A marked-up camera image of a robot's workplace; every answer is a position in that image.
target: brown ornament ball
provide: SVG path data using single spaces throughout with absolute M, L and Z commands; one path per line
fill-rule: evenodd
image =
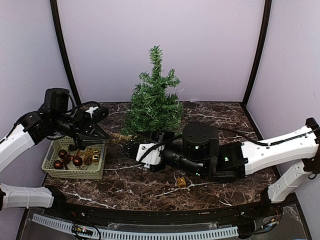
M 75 157 L 73 158 L 73 160 L 72 160 L 72 163 L 73 163 L 75 166 L 77 166 L 77 167 L 81 166 L 81 165 L 82 165 L 82 162 L 83 162 L 83 160 L 82 160 L 82 158 L 79 157 L 79 156 L 75 156 Z
M 64 168 L 64 164 L 62 163 L 62 161 L 56 160 L 56 161 L 54 161 L 54 163 L 53 163 L 53 167 L 54 167 L 55 169 L 63 169 L 63 168 Z
M 59 158 L 63 159 L 66 155 L 68 155 L 68 152 L 64 149 L 59 150 L 58 156 Z

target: black frame pole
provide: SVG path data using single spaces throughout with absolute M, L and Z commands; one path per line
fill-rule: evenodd
M 68 82 L 72 91 L 75 104 L 80 105 L 81 100 L 80 100 L 79 92 L 74 79 L 74 75 L 71 70 L 67 49 L 64 41 L 64 36 L 62 33 L 57 0 L 50 0 L 50 5 L 51 5 L 51 12 L 52 12 L 52 18 L 53 18 L 53 23 L 55 28 L 56 39 L 59 44 L 60 54 L 62 57 L 65 73 L 68 78 Z
M 249 81 L 246 86 L 245 94 L 244 94 L 244 97 L 242 100 L 242 103 L 244 104 L 244 106 L 247 106 L 247 104 L 249 102 L 249 98 L 250 98 L 250 95 L 251 95 L 251 92 L 254 87 L 256 77 L 257 77 L 259 64 L 261 61 L 261 56 L 262 56 L 262 52 L 264 49 L 267 30 L 268 30 L 268 24 L 269 24 L 270 12 L 271 12 L 271 4 L 272 4 L 272 0 L 265 0 L 265 2 L 264 2 L 264 10 L 263 10 L 263 17 L 262 17 L 258 45 L 256 47 L 256 52 L 255 52 L 255 56 L 254 56 L 254 61 L 253 61 Z

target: black wire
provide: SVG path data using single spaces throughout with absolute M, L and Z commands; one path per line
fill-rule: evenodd
M 13 124 L 13 127 L 11 128 L 11 130 L 9 131 L 9 133 L 5 136 L 5 138 L 3 138 L 1 141 L 0 141 L 0 144 L 2 144 L 6 138 L 8 138 L 12 132 L 15 130 L 15 128 L 21 123 L 21 120 L 27 115 L 27 114 L 31 114 L 31 113 L 37 113 L 37 111 L 31 111 L 31 112 L 28 112 L 24 115 L 22 115 L 21 117 L 19 117 L 19 119 Z
M 318 174 L 315 174 L 313 177 L 308 176 L 308 179 L 313 180 L 318 176 Z
M 58 215 L 60 218 L 66 219 L 65 216 L 62 216 L 61 214 L 59 214 L 59 213 L 57 213 L 57 212 L 55 212 L 55 211 L 52 211 L 52 212 L 53 212 L 54 214 Z M 75 222 L 81 222 L 81 223 L 84 223 L 84 224 L 86 224 L 86 225 L 89 225 L 89 226 L 93 227 L 93 228 L 97 231 L 97 233 L 99 234 L 99 239 L 98 239 L 98 240 L 101 240 L 101 232 L 100 232 L 99 229 L 98 229 L 95 225 L 93 225 L 92 223 L 87 222 L 87 221 L 83 221 L 83 220 L 80 220 L 80 219 L 70 219 L 70 218 L 68 218 L 68 220 L 72 221 L 72 224 L 73 224 L 73 225 L 76 225 Z
M 61 136 L 56 136 L 56 137 L 49 137 L 47 136 L 46 139 L 50 140 L 50 141 L 55 141 L 55 140 L 60 140 L 60 139 L 63 139 L 65 136 L 67 136 L 67 134 L 63 134 Z
M 165 141 L 162 141 L 162 142 L 159 142 L 159 143 L 153 145 L 153 146 L 150 147 L 147 151 L 145 151 L 145 153 L 141 156 L 141 158 L 139 159 L 138 162 L 141 163 L 142 160 L 145 159 L 145 157 L 146 157 L 149 153 L 151 153 L 153 150 L 157 149 L 158 147 L 163 146 L 163 145 L 166 145 L 166 144 L 168 144 L 168 143 L 171 143 L 171 142 L 173 142 L 173 141 L 175 141 L 175 140 L 177 140 L 177 139 L 180 139 L 180 138 L 182 138 L 182 134 L 179 134 L 179 135 L 177 135 L 177 136 L 175 136 L 175 137 L 173 137 L 173 138 L 170 138 L 170 139 L 168 139 L 168 140 L 165 140 Z
M 75 111 L 76 111 L 76 104 L 75 104 L 75 101 L 73 99 L 73 97 L 70 95 L 70 93 L 66 92 L 65 94 L 67 94 L 69 96 L 69 99 L 71 101 L 71 104 L 72 104 L 72 108 L 71 108 L 71 113 L 70 113 L 70 116 L 72 116 L 73 114 L 75 114 Z
M 265 146 L 265 147 L 268 146 L 267 143 L 263 143 L 263 142 L 259 142 L 259 141 L 257 141 L 257 140 L 254 140 L 254 139 L 246 136 L 245 134 L 243 134 L 243 133 L 240 132 L 240 131 L 232 130 L 232 129 L 228 129 L 228 128 L 224 128 L 224 127 L 218 127 L 217 129 L 220 130 L 220 131 L 230 132 L 230 133 L 233 133 L 233 134 L 237 134 L 237 135 L 243 137 L 244 139 L 247 139 L 249 142 L 252 142 L 252 143 L 254 143 L 254 144 L 257 144 L 257 145 L 260 145 L 260 146 Z
M 309 131 L 309 132 L 307 132 L 307 133 L 303 133 L 303 134 L 300 134 L 300 135 L 297 135 L 297 136 L 289 137 L 289 138 L 287 138 L 287 139 L 283 139 L 283 140 L 271 142 L 270 144 L 269 144 L 269 143 L 264 143 L 264 142 L 259 142 L 259 141 L 257 141 L 257 140 L 254 140 L 254 139 L 246 136 L 245 134 L 243 134 L 242 132 L 237 131 L 237 130 L 228 129 L 228 128 L 224 128 L 224 127 L 218 127 L 217 129 L 220 130 L 220 131 L 225 131 L 225 132 L 230 132 L 230 133 L 237 134 L 237 135 L 243 137 L 244 139 L 248 140 L 249 142 L 252 142 L 252 143 L 254 143 L 254 144 L 256 144 L 256 145 L 263 146 L 263 147 L 269 147 L 269 146 L 274 146 L 274 145 L 282 144 L 282 143 L 285 143 L 285 142 L 287 142 L 287 141 L 291 141 L 291 140 L 293 140 L 293 139 L 305 137 L 306 135 L 312 134 L 313 132 L 319 130 L 320 127 L 317 127 L 317 128 L 315 128 L 314 130 Z
M 260 234 L 266 234 L 266 233 L 269 233 L 270 231 L 272 231 L 273 229 L 275 229 L 276 228 L 276 226 L 278 226 L 279 224 L 280 224 L 280 221 L 281 221 L 281 219 L 282 219 L 282 217 L 283 217 L 283 215 L 284 215 L 284 208 L 281 206 L 281 215 L 280 215 L 280 218 L 278 219 L 278 223 L 277 224 L 275 224 L 275 225 L 273 225 L 273 226 L 271 226 L 270 227 L 270 229 L 268 229 L 268 230 L 266 230 L 266 231 L 262 231 L 262 230 L 264 230 L 264 229 L 257 229 L 257 230 L 255 230 L 255 231 L 253 231 L 253 232 L 246 232 L 246 233 L 244 233 L 244 232 L 239 232 L 239 234 L 240 235 L 260 235 Z
M 74 107 L 74 110 L 77 110 L 77 109 L 79 109 L 79 108 L 81 108 L 81 107 L 83 107 L 83 106 L 85 106 L 85 105 L 88 105 L 88 104 L 95 104 L 95 105 L 97 105 L 98 107 L 100 107 L 100 104 L 99 104 L 98 102 L 96 102 L 96 101 L 87 101 L 87 102 L 84 102 L 84 103 L 82 103 L 82 104 L 80 104 L 80 105 L 78 105 L 78 106 L 75 106 L 75 107 Z

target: green pine needles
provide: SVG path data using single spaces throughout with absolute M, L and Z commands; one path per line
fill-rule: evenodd
M 175 70 L 171 69 L 167 76 L 161 76 L 163 53 L 160 46 L 149 50 L 152 74 L 142 72 L 142 82 L 138 83 L 131 97 L 131 110 L 125 121 L 126 133 L 132 131 L 172 131 L 181 124 L 183 106 L 178 102 L 177 94 L 168 94 L 167 88 L 175 88 L 180 84 Z

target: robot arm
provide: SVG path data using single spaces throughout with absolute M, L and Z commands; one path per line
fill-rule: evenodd
M 284 201 L 310 175 L 320 173 L 320 130 L 313 118 L 294 132 L 261 141 L 217 146 L 217 131 L 218 128 L 204 123 L 190 123 L 183 130 L 183 145 L 166 144 L 146 155 L 148 149 L 160 144 L 140 144 L 136 160 L 151 171 L 167 164 L 196 175 L 209 175 L 212 181 L 220 183 L 231 183 L 264 168 L 300 160 L 261 193 L 263 201 L 272 204 Z
M 0 173 L 23 152 L 57 133 L 72 137 L 79 149 L 108 140 L 109 136 L 97 124 L 108 116 L 108 109 L 97 106 L 76 113 L 73 106 L 71 114 L 67 114 L 69 96 L 67 89 L 48 89 L 40 109 L 25 114 L 14 124 L 11 133 L 0 141 Z M 61 200 L 65 196 L 51 186 L 33 188 L 0 183 L 0 210 L 51 208 Z

